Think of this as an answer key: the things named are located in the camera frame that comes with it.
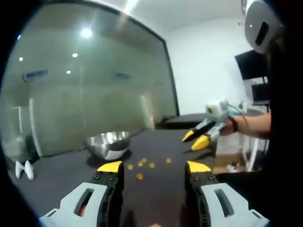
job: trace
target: ceiling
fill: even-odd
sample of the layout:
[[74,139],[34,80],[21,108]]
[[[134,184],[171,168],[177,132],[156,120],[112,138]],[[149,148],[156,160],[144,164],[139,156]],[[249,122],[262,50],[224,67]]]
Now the ceiling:
[[[124,11],[128,1],[90,0]],[[241,0],[139,0],[129,15],[165,37],[197,22],[241,18]]]

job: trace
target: wrist strap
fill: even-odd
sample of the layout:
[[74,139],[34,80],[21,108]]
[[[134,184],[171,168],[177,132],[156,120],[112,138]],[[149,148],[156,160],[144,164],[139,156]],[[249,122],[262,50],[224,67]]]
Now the wrist strap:
[[232,116],[228,116],[228,119],[232,122],[233,132],[237,132],[238,124],[237,124],[236,120]]

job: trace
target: human arm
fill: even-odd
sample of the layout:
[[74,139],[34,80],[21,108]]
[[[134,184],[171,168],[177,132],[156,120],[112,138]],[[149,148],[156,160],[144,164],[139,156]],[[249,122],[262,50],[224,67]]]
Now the human arm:
[[[268,139],[270,135],[271,113],[266,113],[257,117],[232,116],[237,125],[238,132],[260,139]],[[233,126],[230,120],[225,122],[226,126],[221,131],[221,135],[230,135],[233,133]]]

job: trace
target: stainless steel bowl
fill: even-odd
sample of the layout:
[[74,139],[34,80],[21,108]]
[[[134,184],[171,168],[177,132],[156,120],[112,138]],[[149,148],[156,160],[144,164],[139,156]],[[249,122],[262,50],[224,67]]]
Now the stainless steel bowl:
[[128,149],[129,133],[113,131],[90,137],[84,141],[86,149],[98,158],[114,160],[120,158]]

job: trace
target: glass wall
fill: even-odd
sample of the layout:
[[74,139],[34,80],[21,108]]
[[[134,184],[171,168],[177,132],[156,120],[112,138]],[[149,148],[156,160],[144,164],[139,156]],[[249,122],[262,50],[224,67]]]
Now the glass wall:
[[29,21],[0,100],[4,151],[19,161],[177,115],[164,42],[118,14],[79,4],[46,5]]

